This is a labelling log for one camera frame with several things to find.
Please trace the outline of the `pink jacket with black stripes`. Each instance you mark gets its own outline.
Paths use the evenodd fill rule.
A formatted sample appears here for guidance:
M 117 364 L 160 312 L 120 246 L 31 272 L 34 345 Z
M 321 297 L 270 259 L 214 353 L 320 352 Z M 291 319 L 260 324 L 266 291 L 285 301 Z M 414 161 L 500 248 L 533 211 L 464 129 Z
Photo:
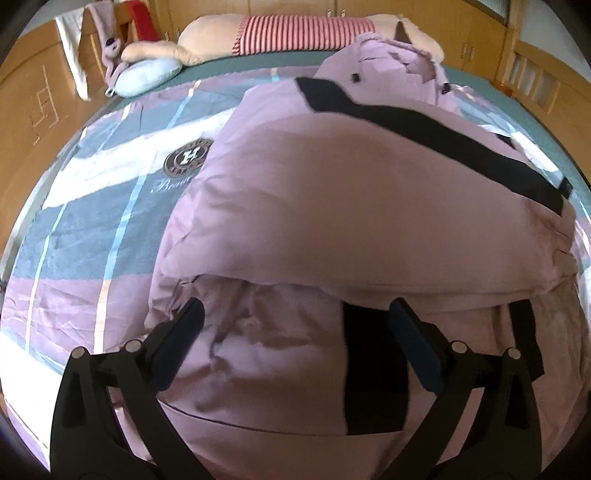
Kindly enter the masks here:
M 193 297 L 205 322 L 163 409 L 217 479 L 373 479 L 435 401 L 394 330 L 402 298 L 447 341 L 521 353 L 549 466 L 590 390 L 575 234 L 438 63 L 360 35 L 247 91 L 176 203 L 145 324 Z

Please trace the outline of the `plaid pink grey bed sheet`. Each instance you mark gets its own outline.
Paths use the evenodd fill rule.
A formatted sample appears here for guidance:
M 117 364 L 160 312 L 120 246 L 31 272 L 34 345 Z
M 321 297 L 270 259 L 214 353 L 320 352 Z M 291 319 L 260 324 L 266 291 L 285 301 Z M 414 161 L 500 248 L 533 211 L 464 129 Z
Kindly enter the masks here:
M 142 335 L 147 315 L 149 281 L 166 223 L 194 172 L 178 178 L 162 170 L 165 157 L 200 135 L 213 138 L 230 109 L 249 88 L 311 74 L 315 66 L 263 68 L 190 81 L 152 92 L 133 102 L 122 101 L 75 136 L 60 154 L 57 173 L 41 201 L 8 279 L 1 314 L 1 379 L 7 395 L 8 419 L 26 447 L 49 465 L 50 433 L 59 384 L 71 350 L 98 346 L 117 350 Z M 469 86 L 454 84 L 462 114 L 494 133 L 518 142 L 536 168 L 555 186 L 568 179 L 503 110 Z M 570 303 L 544 307 L 558 334 L 566 320 L 581 323 L 574 308 L 590 315 L 590 208 L 571 193 L 576 211 L 574 254 L 579 262 L 578 294 Z M 545 361 L 550 380 L 567 381 Z M 590 429 L 587 400 L 590 386 L 575 388 L 572 405 L 558 386 L 539 415 L 549 459 L 566 446 L 582 423 Z

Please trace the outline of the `wooden bed headboard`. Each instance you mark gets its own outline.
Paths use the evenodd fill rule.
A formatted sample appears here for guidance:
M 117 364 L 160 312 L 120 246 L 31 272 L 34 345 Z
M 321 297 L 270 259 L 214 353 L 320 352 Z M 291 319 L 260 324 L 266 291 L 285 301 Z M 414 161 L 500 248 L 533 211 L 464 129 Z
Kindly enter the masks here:
M 19 38 L 1 66 L 1 244 L 33 187 L 73 134 L 105 103 L 97 30 L 83 15 L 78 59 L 90 100 L 82 100 L 48 22 Z

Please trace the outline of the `green bed mat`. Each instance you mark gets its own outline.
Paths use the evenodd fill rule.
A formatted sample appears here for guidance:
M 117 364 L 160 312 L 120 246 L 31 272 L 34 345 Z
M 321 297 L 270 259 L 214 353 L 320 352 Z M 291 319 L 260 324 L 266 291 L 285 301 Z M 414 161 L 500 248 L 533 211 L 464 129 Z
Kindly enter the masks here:
M 185 68 L 174 78 L 157 86 L 156 89 L 161 91 L 190 81 L 242 71 L 271 67 L 315 66 L 321 64 L 325 58 L 331 55 L 331 51 L 293 51 L 222 58 Z M 445 70 L 450 82 L 471 87 L 481 97 L 496 105 L 513 121 L 523 127 L 538 147 L 568 178 L 573 186 L 574 193 L 579 196 L 583 206 L 586 209 L 590 208 L 590 186 L 585 176 L 562 144 L 533 114 L 518 101 L 495 89 L 487 80 L 452 67 L 446 67 Z

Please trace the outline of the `wooden bed footboard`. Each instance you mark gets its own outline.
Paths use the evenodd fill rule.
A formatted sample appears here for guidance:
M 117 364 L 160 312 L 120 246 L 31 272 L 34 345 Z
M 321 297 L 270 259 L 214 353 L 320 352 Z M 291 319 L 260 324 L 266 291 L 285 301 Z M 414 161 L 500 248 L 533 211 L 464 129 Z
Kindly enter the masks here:
M 508 29 L 494 84 L 525 107 L 590 179 L 590 82 Z

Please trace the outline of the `light blue round pillow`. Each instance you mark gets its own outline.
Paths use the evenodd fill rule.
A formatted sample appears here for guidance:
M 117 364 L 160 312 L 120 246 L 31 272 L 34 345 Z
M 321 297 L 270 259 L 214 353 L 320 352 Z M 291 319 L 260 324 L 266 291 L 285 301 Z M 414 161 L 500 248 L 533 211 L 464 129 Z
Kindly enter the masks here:
M 113 91 L 123 98 L 139 96 L 174 78 L 182 68 L 181 62 L 174 58 L 142 60 L 118 76 Z

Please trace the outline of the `red cloth on chair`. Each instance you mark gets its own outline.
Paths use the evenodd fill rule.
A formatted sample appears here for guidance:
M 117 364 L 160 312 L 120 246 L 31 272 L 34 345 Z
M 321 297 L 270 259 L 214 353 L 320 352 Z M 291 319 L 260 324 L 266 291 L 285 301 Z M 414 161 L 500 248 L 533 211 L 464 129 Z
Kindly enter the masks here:
M 138 40 L 158 41 L 160 36 L 153 24 L 148 7 L 142 1 L 138 0 L 125 1 L 124 4 L 135 24 Z

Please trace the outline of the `white cloth on headboard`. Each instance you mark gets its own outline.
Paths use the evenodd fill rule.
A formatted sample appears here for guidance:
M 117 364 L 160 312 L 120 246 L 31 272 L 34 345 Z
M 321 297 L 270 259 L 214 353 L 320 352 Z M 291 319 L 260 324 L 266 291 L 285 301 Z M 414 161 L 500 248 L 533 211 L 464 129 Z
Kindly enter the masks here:
M 67 11 L 56 16 L 54 21 L 66 62 L 74 81 L 75 90 L 81 100 L 89 102 L 87 75 L 79 60 L 84 11 L 84 6 Z

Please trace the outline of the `large beige striped plush toy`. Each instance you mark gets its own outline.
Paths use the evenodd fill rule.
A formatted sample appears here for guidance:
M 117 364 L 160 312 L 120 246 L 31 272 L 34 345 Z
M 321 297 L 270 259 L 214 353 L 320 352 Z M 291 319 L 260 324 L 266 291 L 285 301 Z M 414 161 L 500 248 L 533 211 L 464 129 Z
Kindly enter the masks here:
M 137 41 L 127 45 L 123 61 L 173 58 L 184 66 L 232 56 L 288 51 L 336 51 L 363 33 L 376 33 L 406 42 L 442 62 L 439 43 L 410 19 L 391 14 L 369 17 L 321 17 L 304 15 L 201 16 L 190 22 L 176 42 Z

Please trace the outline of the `pink plush dog toy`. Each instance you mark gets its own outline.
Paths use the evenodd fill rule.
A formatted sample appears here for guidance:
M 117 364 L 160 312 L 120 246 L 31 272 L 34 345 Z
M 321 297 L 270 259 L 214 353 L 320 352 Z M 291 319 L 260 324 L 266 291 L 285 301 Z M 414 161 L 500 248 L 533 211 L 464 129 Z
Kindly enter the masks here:
M 118 36 L 114 6 L 110 1 L 98 1 L 86 6 L 96 28 L 101 49 L 101 62 L 105 67 L 105 95 L 115 94 L 115 84 L 129 64 L 121 59 L 124 43 Z

